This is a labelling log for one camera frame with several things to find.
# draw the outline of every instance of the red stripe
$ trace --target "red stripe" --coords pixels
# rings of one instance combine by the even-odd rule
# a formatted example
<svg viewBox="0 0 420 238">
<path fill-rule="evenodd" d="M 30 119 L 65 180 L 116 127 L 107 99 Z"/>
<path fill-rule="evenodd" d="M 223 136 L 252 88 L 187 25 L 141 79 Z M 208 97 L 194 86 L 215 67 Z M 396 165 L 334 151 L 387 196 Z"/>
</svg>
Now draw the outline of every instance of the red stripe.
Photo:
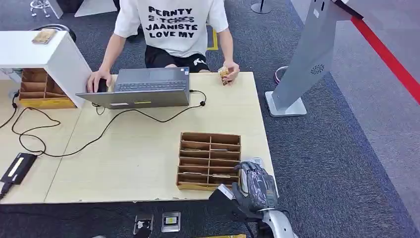
<svg viewBox="0 0 420 238">
<path fill-rule="evenodd" d="M 363 20 L 352 17 L 354 26 L 360 31 L 364 38 L 369 42 L 376 53 L 381 57 L 389 69 L 397 76 L 398 80 L 406 87 L 408 92 L 420 104 L 420 84 L 416 79 L 404 68 L 404 66 L 395 58 L 383 42 L 375 35 L 375 33 L 366 25 Z"/>
</svg>

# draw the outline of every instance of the wooden divider box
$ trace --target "wooden divider box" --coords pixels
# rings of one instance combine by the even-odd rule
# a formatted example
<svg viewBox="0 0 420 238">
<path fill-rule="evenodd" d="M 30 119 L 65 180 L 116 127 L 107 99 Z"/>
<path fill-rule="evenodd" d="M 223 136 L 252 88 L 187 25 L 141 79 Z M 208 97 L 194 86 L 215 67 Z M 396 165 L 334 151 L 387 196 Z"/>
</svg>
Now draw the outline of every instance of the wooden divider box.
<svg viewBox="0 0 420 238">
<path fill-rule="evenodd" d="M 241 136 L 182 132 L 176 185 L 179 189 L 215 190 L 239 183 L 233 167 L 241 162 Z"/>
<path fill-rule="evenodd" d="M 37 109 L 76 107 L 43 68 L 23 69 L 19 102 Z"/>
</svg>

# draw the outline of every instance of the white t-shirt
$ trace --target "white t-shirt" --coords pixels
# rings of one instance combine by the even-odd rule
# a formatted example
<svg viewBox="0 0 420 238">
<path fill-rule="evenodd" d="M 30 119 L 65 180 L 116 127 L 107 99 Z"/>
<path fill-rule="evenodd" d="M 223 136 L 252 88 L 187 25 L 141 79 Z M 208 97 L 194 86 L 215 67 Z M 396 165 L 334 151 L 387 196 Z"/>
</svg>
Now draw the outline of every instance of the white t-shirt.
<svg viewBox="0 0 420 238">
<path fill-rule="evenodd" d="M 228 28 L 224 0 L 120 0 L 114 33 L 127 38 L 142 24 L 146 44 L 176 57 L 206 55 L 206 21 L 216 32 Z"/>
</svg>

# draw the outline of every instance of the hand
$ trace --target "hand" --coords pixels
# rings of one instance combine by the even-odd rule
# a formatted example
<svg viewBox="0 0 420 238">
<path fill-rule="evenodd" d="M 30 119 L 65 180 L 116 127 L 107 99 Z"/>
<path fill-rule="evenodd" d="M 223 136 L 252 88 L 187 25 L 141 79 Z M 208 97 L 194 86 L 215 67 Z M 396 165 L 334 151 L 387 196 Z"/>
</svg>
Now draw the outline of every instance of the hand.
<svg viewBox="0 0 420 238">
<path fill-rule="evenodd" d="M 239 65 L 233 61 L 225 61 L 223 66 L 229 70 L 229 74 L 222 78 L 223 82 L 232 83 L 239 73 Z"/>
<path fill-rule="evenodd" d="M 106 85 L 109 87 L 112 82 L 112 76 L 109 70 L 99 69 L 96 72 L 93 72 L 88 79 L 87 88 L 89 93 L 97 92 L 99 87 L 99 80 L 103 78 L 106 79 Z"/>
</svg>

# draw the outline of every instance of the laptop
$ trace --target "laptop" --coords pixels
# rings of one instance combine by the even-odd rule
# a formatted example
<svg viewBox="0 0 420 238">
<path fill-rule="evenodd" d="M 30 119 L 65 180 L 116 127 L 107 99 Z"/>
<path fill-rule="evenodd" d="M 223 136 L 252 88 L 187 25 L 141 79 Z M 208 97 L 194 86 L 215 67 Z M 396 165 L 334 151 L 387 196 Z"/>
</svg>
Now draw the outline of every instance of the laptop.
<svg viewBox="0 0 420 238">
<path fill-rule="evenodd" d="M 177 68 L 121 69 L 114 92 L 76 95 L 108 109 L 188 106 L 190 70 Z"/>
</svg>

